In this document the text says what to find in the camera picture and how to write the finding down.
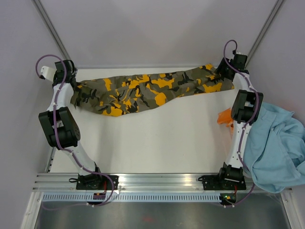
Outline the camouflage trousers yellow green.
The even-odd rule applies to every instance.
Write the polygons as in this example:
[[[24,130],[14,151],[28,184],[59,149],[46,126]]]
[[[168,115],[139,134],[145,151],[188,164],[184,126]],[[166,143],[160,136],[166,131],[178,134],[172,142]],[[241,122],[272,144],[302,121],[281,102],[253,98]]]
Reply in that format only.
[[[95,114],[118,117],[152,110],[179,97],[232,89],[233,81],[207,64],[185,71],[81,81],[71,104]]]

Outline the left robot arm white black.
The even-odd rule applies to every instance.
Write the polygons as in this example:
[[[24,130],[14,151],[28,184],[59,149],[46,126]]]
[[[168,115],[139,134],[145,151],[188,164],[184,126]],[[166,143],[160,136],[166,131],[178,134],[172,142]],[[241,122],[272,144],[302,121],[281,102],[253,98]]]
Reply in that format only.
[[[71,60],[56,62],[55,69],[42,67],[40,78],[52,82],[53,97],[47,111],[39,114],[39,121],[48,144],[64,152],[78,169],[78,177],[69,181],[76,183],[77,190],[98,190],[107,182],[82,147],[79,127],[68,108],[76,88],[76,72]]]

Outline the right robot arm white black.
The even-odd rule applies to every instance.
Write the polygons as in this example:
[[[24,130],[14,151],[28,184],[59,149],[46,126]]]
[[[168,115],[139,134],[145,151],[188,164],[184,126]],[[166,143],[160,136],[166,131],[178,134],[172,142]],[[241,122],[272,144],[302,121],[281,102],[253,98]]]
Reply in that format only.
[[[263,101],[263,94],[259,93],[250,81],[249,72],[245,69],[247,56],[234,51],[232,59],[224,58],[217,72],[223,76],[239,80],[239,89],[231,109],[233,120],[233,138],[227,159],[216,176],[213,188],[216,190],[245,190],[244,151],[251,127],[257,120]]]

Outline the orange garment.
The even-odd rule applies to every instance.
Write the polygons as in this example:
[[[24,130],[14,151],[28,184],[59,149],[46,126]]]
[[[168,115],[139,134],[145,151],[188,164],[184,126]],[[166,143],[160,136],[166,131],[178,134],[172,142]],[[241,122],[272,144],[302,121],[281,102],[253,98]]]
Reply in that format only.
[[[217,123],[219,125],[226,125],[230,129],[230,134],[233,136],[234,133],[234,121],[231,117],[232,109],[228,108],[218,114]]]

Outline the light blue garment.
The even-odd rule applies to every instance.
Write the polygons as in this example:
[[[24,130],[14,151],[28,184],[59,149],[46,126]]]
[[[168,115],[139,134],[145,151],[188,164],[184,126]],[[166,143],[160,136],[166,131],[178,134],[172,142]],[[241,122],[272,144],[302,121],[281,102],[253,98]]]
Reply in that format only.
[[[249,174],[270,193],[305,183],[305,127],[293,115],[262,103],[246,141],[244,163]]]

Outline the left aluminium frame post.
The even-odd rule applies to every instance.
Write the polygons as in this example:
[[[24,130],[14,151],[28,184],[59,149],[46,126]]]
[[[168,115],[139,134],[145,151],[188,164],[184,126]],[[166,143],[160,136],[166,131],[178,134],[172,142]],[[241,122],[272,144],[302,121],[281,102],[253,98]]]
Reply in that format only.
[[[31,0],[64,59],[71,59],[41,0]]]

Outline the aluminium frame post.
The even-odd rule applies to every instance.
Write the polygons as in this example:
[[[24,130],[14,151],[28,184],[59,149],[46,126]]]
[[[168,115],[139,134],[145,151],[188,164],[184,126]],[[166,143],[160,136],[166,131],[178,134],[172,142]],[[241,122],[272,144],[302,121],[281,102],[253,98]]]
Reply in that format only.
[[[279,11],[281,10],[282,6],[284,5],[285,0],[276,0],[274,6],[272,7],[267,19],[265,20],[261,30],[259,31],[249,53],[248,58],[246,62],[246,66],[249,65],[251,59],[253,58],[255,52],[259,48],[260,44],[262,43],[264,37],[266,36],[267,32],[269,31],[270,27],[272,26],[272,23],[276,19]]]
[[[31,0],[64,59],[71,59],[41,0]]]

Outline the right aluminium frame post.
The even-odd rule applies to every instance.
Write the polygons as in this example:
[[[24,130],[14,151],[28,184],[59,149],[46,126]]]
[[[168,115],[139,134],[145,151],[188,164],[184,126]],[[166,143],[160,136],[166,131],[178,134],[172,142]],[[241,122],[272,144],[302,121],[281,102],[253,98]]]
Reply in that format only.
[[[259,31],[249,53],[248,58],[246,62],[246,66],[249,65],[251,59],[253,58],[255,52],[259,48],[260,44],[262,43],[264,37],[266,36],[267,32],[269,31],[270,27],[272,26],[272,23],[276,19],[279,11],[281,10],[282,6],[284,5],[285,0],[276,0],[274,6],[272,7],[267,19],[265,20],[261,30]]]

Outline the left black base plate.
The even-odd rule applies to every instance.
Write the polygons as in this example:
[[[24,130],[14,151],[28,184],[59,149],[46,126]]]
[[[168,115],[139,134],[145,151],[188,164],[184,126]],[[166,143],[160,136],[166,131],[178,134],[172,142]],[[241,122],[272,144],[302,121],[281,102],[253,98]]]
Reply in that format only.
[[[76,189],[77,190],[117,190],[117,186],[119,184],[118,182],[118,176],[115,175],[109,175],[109,178],[113,182],[113,186],[111,181],[101,175],[86,175],[86,176],[78,176],[77,182],[76,182]]]

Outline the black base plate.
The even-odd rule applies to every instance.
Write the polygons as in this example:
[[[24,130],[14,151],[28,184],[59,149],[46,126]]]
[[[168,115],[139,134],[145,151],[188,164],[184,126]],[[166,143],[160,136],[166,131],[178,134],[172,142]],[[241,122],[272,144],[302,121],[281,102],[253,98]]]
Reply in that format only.
[[[86,175],[86,176],[78,176],[77,182],[76,182],[76,189],[77,190],[117,190],[117,186],[119,184],[118,182],[118,176],[115,175],[109,175],[109,178],[113,182],[113,186],[111,181],[101,175]]]
[[[246,183],[244,178],[240,182],[225,180],[219,178],[218,175],[203,175],[198,178],[198,181],[202,183],[204,190],[212,191],[235,191],[237,190],[246,190]]]

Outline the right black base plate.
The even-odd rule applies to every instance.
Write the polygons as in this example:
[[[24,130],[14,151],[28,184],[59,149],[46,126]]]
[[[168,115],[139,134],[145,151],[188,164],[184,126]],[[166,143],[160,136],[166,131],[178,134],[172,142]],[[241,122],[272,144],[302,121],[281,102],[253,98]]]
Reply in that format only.
[[[244,178],[240,182],[225,180],[219,178],[218,175],[203,175],[198,178],[198,181],[202,183],[204,190],[212,191],[235,191],[237,190],[246,190],[246,183]]]

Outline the aluminium mounting rail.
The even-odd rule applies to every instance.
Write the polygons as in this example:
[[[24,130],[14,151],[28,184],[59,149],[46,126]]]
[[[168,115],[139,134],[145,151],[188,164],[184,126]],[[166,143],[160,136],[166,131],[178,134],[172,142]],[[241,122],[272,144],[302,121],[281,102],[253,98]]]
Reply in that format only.
[[[200,193],[206,192],[198,178],[201,174],[117,174],[118,192],[150,193]],[[32,191],[73,192],[77,191],[76,173],[40,173],[35,177]]]

